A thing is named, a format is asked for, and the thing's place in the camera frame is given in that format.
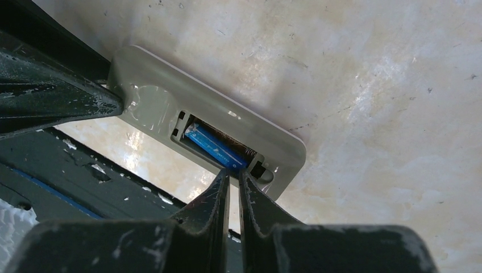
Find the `grey white remote control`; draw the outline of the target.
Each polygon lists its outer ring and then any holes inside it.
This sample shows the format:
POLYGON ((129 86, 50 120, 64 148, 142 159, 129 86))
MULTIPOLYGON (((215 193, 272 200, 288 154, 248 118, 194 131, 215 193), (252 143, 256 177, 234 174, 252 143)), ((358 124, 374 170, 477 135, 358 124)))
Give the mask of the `grey white remote control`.
POLYGON ((107 86, 124 99, 122 120, 217 172, 221 158, 186 135, 192 127, 208 131, 245 161, 272 199, 281 196, 306 162, 300 138, 140 46, 114 54, 107 86))

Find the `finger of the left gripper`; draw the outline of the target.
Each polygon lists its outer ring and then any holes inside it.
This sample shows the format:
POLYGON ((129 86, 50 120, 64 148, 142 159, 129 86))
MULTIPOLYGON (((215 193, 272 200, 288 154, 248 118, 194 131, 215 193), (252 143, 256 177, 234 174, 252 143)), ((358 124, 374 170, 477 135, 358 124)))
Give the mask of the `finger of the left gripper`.
POLYGON ((122 114, 109 68, 33 1, 2 1, 1 138, 122 114))

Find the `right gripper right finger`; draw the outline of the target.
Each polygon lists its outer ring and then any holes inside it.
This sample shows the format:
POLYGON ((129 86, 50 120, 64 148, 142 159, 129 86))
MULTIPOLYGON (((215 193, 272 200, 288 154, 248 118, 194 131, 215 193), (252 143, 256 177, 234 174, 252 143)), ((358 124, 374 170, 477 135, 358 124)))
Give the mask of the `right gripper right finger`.
POLYGON ((239 174, 245 272, 437 272, 429 249, 400 225, 309 225, 239 174))

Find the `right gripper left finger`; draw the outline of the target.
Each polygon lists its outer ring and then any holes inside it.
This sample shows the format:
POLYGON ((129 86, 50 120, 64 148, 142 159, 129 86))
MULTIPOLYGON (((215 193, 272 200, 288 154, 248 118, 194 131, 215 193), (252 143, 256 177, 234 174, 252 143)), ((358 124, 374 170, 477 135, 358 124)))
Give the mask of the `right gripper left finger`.
POLYGON ((20 242, 6 272, 225 272, 230 175, 162 220, 48 221, 20 242))

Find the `blue AAA battery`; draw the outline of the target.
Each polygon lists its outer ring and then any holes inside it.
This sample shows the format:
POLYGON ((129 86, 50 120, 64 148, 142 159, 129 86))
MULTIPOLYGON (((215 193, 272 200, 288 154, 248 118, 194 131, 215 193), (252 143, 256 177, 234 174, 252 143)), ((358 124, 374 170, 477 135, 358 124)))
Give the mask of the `blue AAA battery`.
POLYGON ((231 171, 239 171, 248 166, 246 160, 200 123, 193 122, 186 128, 184 135, 231 171))

